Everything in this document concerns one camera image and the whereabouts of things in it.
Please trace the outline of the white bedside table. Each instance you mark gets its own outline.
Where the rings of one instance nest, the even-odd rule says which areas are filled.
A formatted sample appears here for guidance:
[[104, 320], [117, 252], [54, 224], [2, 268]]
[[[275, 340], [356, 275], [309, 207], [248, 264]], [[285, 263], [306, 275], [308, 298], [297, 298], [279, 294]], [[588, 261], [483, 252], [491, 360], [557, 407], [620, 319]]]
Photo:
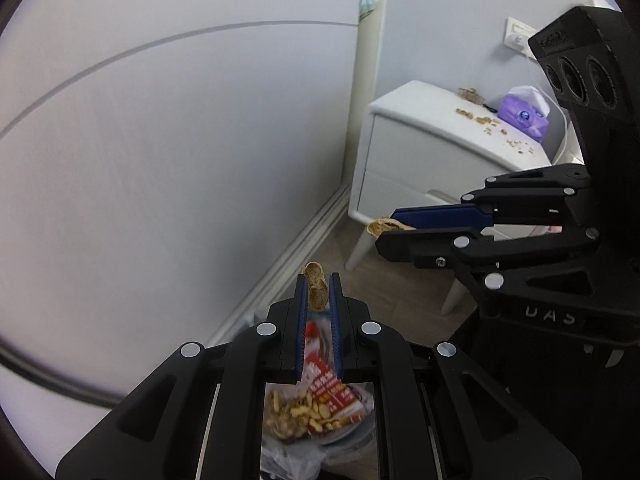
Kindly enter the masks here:
[[549, 165], [540, 143], [485, 107], [414, 80], [363, 113], [348, 214], [366, 226], [397, 208], [453, 205], [489, 177]]

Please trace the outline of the purple tissue pack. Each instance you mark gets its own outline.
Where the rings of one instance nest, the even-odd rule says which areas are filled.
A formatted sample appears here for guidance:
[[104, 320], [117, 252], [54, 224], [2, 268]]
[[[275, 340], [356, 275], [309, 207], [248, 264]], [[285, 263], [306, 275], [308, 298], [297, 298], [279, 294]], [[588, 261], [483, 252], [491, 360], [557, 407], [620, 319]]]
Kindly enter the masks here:
[[513, 87], [498, 107], [498, 117], [541, 143], [549, 128], [550, 106], [533, 86]]

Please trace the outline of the white wall socket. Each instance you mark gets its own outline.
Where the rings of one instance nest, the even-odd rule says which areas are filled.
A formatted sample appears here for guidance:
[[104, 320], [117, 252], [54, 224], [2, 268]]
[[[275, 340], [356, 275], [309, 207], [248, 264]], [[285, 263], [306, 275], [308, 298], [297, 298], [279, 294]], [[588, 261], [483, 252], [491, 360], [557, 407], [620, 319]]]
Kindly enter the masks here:
[[535, 58], [528, 40], [536, 35], [538, 30], [510, 16], [506, 19], [506, 29], [503, 35], [503, 45], [526, 58]]

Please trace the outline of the pile of peanut shells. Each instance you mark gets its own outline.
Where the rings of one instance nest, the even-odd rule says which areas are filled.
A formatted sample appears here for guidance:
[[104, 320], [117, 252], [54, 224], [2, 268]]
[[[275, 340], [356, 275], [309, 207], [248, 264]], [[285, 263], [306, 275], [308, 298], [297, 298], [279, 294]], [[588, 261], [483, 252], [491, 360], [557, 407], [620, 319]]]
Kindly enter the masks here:
[[277, 390], [267, 396], [264, 430], [281, 441], [292, 441], [313, 434], [328, 434], [345, 423], [333, 416], [325, 403], [315, 401], [309, 391], [285, 398]]

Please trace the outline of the red snack wrapper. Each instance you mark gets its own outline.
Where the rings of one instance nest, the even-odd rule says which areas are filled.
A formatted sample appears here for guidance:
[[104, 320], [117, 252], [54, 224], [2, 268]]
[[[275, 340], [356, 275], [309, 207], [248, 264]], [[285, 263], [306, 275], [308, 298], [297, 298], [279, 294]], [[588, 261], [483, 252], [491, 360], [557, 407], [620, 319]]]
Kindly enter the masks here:
[[303, 383], [311, 397], [312, 432], [334, 431], [359, 424], [367, 417], [356, 393], [341, 382], [330, 365], [326, 338], [314, 321], [308, 322], [305, 330]]

